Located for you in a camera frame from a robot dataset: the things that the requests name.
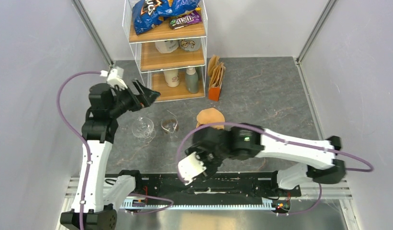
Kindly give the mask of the glass carafe with brown band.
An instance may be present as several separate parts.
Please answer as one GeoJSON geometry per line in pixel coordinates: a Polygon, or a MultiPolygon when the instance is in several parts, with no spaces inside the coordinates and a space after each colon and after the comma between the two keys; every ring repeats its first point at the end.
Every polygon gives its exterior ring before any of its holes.
{"type": "Polygon", "coordinates": [[[162,115],[161,128],[165,134],[168,134],[170,142],[174,142],[177,138],[176,133],[179,130],[177,116],[167,109],[163,111],[162,115]]]}

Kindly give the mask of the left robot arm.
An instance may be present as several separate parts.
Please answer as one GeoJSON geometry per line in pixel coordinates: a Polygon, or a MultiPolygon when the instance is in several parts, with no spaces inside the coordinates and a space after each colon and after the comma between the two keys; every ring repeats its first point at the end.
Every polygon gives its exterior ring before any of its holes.
{"type": "Polygon", "coordinates": [[[126,112],[150,107],[160,93],[133,81],[138,90],[112,87],[107,83],[89,89],[90,107],[78,137],[83,157],[77,193],[71,210],[61,213],[60,224],[68,230],[113,230],[117,212],[126,197],[142,193],[144,184],[138,170],[122,170],[107,193],[104,192],[107,161],[118,129],[117,119],[126,112]]]}

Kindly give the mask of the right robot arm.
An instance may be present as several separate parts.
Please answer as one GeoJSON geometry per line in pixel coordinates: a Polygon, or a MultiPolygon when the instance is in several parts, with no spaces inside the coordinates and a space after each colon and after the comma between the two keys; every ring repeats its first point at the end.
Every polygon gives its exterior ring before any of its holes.
{"type": "Polygon", "coordinates": [[[310,140],[286,136],[247,123],[229,130],[202,125],[192,135],[186,157],[178,162],[178,174],[185,185],[197,177],[209,179],[226,159],[277,158],[294,161],[288,169],[272,173],[269,189],[282,196],[295,186],[315,182],[337,184],[346,176],[345,163],[336,158],[340,137],[310,140]]]}

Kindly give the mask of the clear glass dripper with handle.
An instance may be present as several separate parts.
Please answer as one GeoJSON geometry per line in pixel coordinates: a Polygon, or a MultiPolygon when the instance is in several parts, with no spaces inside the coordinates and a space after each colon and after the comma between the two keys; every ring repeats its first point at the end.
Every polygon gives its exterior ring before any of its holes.
{"type": "Polygon", "coordinates": [[[131,126],[133,135],[144,143],[151,142],[156,136],[154,122],[147,117],[137,118],[131,126]]]}

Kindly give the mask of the brown paper coffee filter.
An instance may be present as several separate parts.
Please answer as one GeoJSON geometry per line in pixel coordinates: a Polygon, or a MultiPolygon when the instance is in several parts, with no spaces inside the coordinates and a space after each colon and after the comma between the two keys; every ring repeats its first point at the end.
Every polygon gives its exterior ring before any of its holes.
{"type": "Polygon", "coordinates": [[[201,110],[198,115],[196,116],[197,125],[199,127],[205,124],[211,123],[223,123],[225,122],[224,115],[215,108],[208,108],[201,110]]]}

